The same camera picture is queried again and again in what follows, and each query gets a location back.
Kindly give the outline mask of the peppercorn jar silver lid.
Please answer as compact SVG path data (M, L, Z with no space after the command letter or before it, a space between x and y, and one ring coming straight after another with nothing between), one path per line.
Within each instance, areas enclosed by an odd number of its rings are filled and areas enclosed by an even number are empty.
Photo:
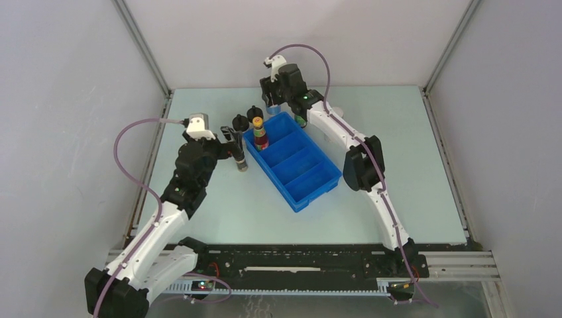
M268 113L268 115L269 115L270 117L276 116L276 115L278 115L278 114L281 112L280 106L277 105L277 104L273 104L273 105L267 106L267 107L266 107L266 112Z

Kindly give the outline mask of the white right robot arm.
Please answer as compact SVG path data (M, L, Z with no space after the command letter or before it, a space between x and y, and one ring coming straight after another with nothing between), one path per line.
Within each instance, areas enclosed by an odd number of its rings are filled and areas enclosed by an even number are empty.
M379 138L367 137L348 124L324 95L307 86L296 64L276 56L266 59L264 65L270 69L270 75L260 80L262 98L267 106L287 104L293 114L317 127L343 148L345 183L367 198L376 217L381 242L385 249L394 252L386 257L386 270L392 276L404 276L412 268L408 254L417 253L417 248L389 198Z

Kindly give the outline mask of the short yellow-cap sauce bottle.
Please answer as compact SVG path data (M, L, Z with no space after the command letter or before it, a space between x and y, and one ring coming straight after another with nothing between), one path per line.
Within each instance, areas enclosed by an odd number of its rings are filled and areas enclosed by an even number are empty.
M256 116L253 118L253 135L254 135L254 147L257 151L262 151L269 146L269 139L264 127L264 121L262 117Z

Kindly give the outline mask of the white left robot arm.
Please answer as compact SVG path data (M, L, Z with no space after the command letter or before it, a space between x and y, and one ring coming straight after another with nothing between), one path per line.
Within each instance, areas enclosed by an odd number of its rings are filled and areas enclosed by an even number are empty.
M243 136L221 127L226 141L211 131L185 131L175 169L150 221L130 244L102 270L85 277L87 310L93 317L145 317L154 300L180 276L201 276L209 257L185 244L159 262L170 238L193 217L206 197L206 187L220 160L233 158L240 171L247 169Z

